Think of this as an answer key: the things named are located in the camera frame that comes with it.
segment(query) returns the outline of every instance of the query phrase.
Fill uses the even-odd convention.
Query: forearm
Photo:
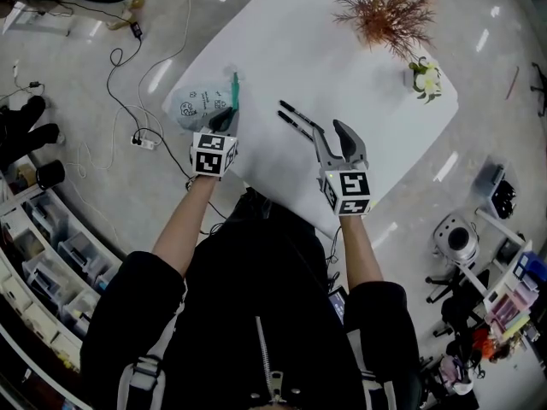
[[[383,281],[361,217],[340,217],[340,225],[344,234],[345,265],[350,290],[362,283]]]
[[[183,277],[194,255],[203,216],[217,180],[209,176],[197,177],[152,249],[153,254]]]

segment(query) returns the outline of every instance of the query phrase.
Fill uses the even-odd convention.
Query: zipper pull
[[[270,384],[272,385],[272,400],[270,404],[285,404],[286,401],[281,396],[281,385],[283,383],[283,372],[272,371],[270,373]]]

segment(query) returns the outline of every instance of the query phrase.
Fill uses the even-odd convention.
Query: black cylinder
[[[65,180],[65,167],[55,160],[36,169],[36,182],[42,190],[47,190]]]

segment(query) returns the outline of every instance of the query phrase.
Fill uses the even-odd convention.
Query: black sleeve
[[[157,256],[133,252],[125,259],[97,304],[80,351],[94,408],[116,408],[121,373],[156,343],[184,291],[182,276]]]
[[[346,332],[359,329],[365,367],[378,381],[393,382],[397,410],[420,405],[420,354],[406,293],[398,284],[364,283],[345,305]]]

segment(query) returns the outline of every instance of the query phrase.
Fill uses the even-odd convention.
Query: dried plant
[[[336,0],[345,7],[336,21],[356,23],[365,41],[386,44],[391,53],[405,61],[417,59],[416,44],[430,44],[427,23],[433,22],[431,9],[434,0]]]

